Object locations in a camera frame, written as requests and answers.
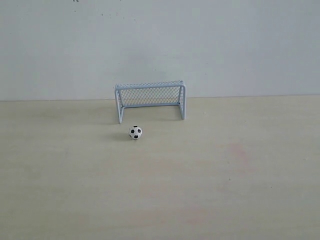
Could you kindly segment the white miniature mesh soccer goal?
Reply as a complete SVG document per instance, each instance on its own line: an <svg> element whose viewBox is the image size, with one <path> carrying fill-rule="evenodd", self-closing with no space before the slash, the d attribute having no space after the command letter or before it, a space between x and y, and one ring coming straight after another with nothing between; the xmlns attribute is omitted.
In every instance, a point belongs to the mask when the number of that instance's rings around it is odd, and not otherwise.
<svg viewBox="0 0 320 240"><path fill-rule="evenodd" d="M118 122L123 121L127 108L178 106L186 118L186 84L182 80L150 83L122 83L114 87Z"/></svg>

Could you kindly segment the small black white soccer ball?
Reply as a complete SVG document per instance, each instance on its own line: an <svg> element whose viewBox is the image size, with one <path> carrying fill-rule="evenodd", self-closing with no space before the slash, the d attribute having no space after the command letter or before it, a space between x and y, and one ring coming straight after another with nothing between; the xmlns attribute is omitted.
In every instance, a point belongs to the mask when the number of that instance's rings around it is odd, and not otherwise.
<svg viewBox="0 0 320 240"><path fill-rule="evenodd" d="M129 128L128 135L130 136L130 138L132 140L138 140L138 139L141 138L142 133L143 133L142 128L137 126L137 125L134 125L134 126Z"/></svg>

